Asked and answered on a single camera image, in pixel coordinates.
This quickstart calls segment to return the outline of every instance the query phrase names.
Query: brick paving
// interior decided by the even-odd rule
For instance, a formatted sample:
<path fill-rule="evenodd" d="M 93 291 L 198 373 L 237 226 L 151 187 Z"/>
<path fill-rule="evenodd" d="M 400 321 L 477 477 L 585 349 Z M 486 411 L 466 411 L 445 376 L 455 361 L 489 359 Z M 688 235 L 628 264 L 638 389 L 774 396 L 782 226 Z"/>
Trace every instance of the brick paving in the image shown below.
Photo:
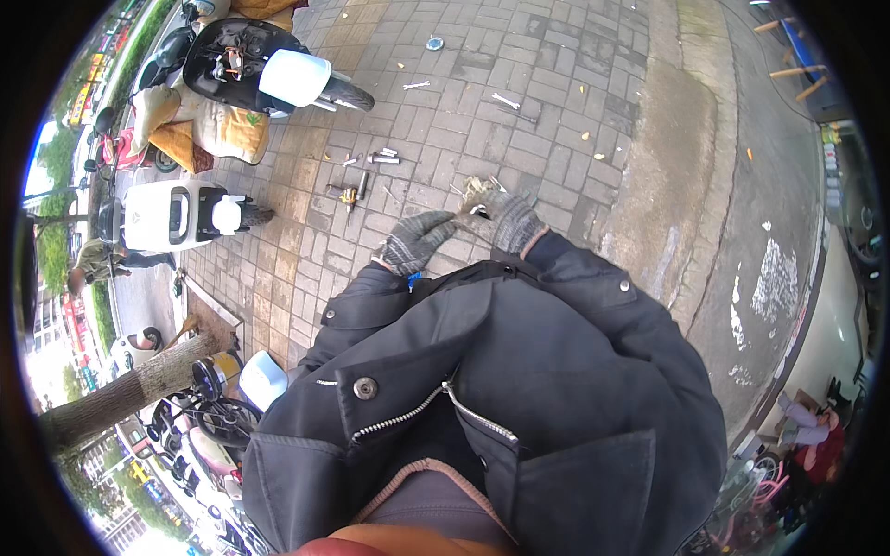
<path fill-rule="evenodd" d="M 295 365 L 328 299 L 393 224 L 456 209 L 460 196 L 450 185 L 461 189 L 468 175 L 491 173 L 509 191 L 528 192 L 542 220 L 576 245 L 598 246 L 645 77 L 644 0 L 313 0 L 294 22 L 294 34 L 373 94 L 376 106 L 367 114 L 310 107 L 272 120 L 259 165 L 224 159 L 201 176 L 277 214 L 183 254 L 190 275 L 244 317 L 248 357 L 267 350 L 282 366 Z M 445 39 L 441 51 L 424 48 L 430 36 Z M 401 87 L 426 80 L 429 87 Z M 536 123 L 492 93 L 521 103 L 520 114 Z M 398 150 L 401 164 L 340 165 L 382 147 Z M 345 206 L 325 197 L 325 186 L 356 186 L 362 169 L 371 172 L 368 195 L 347 223 Z M 425 274 L 489 254 L 490 246 L 458 232 Z"/>

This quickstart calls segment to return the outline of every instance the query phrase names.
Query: wire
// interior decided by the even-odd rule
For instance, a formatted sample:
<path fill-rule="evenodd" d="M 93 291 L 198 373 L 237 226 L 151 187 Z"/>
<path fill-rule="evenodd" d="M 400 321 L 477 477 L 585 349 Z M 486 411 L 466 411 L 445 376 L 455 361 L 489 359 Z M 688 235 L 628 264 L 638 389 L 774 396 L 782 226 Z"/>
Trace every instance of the wire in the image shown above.
<path fill-rule="evenodd" d="M 767 59 L 766 59 L 766 49 L 764 48 L 763 43 L 760 42 L 760 36 L 759 36 L 757 33 L 754 32 L 754 29 L 752 29 L 752 28 L 750 27 L 750 25 L 749 25 L 744 19 L 742 19 L 742 17 L 741 17 L 738 13 L 736 13 L 735 10 L 733 10 L 733 8 L 731 8 L 728 4 L 726 4 L 725 2 L 723 2 L 723 0 L 717 0 L 717 2 L 720 3 L 724 8 L 726 8 L 726 10 L 727 10 L 729 13 L 731 13 L 731 14 L 734 15 L 736 18 L 738 18 L 738 20 L 741 21 L 742 26 L 743 26 L 744 28 L 746 28 L 746 29 L 748 30 L 748 32 L 751 33 L 751 35 L 754 36 L 754 38 L 756 39 L 756 42 L 757 42 L 757 46 L 760 47 L 760 53 L 761 53 L 761 54 L 763 55 L 763 57 L 764 57 L 764 66 L 766 66 L 766 69 L 769 70 L 769 68 L 770 68 L 770 64 L 769 64 L 769 62 L 768 62 Z M 798 116 L 802 117 L 803 119 L 805 119 L 805 120 L 809 120 L 809 121 L 813 122 L 814 124 L 819 125 L 819 122 L 817 122 L 815 119 L 813 119 L 813 117 L 808 116 L 808 115 L 804 114 L 803 112 L 801 112 L 801 111 L 795 109 L 793 106 L 791 106 L 791 104 L 790 104 L 787 100 L 785 100 L 785 97 L 784 97 L 784 96 L 782 95 L 782 93 L 779 91 L 779 88 L 776 87 L 775 79 L 770 78 L 770 85 L 773 86 L 773 90 L 776 92 L 776 95 L 778 95 L 778 97 L 781 99 L 781 101 L 785 103 L 785 106 L 787 106 L 789 110 L 791 110 L 792 112 L 794 112 L 794 113 L 797 114 Z"/>

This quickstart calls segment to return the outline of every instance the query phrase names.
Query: gray knit glove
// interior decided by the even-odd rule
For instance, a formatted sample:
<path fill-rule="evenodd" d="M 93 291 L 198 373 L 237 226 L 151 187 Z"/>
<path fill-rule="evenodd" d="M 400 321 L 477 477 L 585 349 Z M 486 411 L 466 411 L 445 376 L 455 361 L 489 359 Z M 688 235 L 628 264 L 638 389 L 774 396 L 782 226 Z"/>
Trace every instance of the gray knit glove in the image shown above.
<path fill-rule="evenodd" d="M 483 205 L 484 209 L 480 210 L 478 205 Z M 469 193 L 454 222 L 491 243 L 498 251 L 523 259 L 535 242 L 550 230 L 522 197 L 495 189 Z"/>
<path fill-rule="evenodd" d="M 396 276 L 420 272 L 445 240 L 457 230 L 454 213 L 430 211 L 396 222 L 389 237 L 373 256 Z"/>

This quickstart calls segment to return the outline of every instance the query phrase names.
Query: black jacket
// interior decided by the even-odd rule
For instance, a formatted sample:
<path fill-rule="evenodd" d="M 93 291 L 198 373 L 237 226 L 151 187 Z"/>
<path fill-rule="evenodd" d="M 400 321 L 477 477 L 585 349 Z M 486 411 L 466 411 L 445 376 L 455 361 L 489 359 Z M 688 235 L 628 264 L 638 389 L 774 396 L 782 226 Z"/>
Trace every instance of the black jacket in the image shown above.
<path fill-rule="evenodd" d="M 726 440 L 698 353 L 626 272 L 561 236 L 527 262 L 539 275 L 504 265 L 414 306 L 372 264 L 330 300 L 244 462 L 275 550 L 348 525 L 406 439 L 429 438 L 411 434 L 417 409 L 443 404 L 522 552 L 670 555 L 705 521 Z M 371 399 L 354 391 L 365 378 Z"/>

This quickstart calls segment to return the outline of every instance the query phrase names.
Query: metal snap button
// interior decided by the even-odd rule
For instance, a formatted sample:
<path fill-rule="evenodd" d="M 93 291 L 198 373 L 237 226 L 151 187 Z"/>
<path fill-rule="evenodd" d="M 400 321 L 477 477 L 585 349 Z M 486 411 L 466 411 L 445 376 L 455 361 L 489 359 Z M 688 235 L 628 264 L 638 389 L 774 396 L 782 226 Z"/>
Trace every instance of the metal snap button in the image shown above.
<path fill-rule="evenodd" d="M 372 399 L 377 395 L 377 382 L 373 378 L 362 376 L 352 384 L 352 392 L 358 399 Z"/>

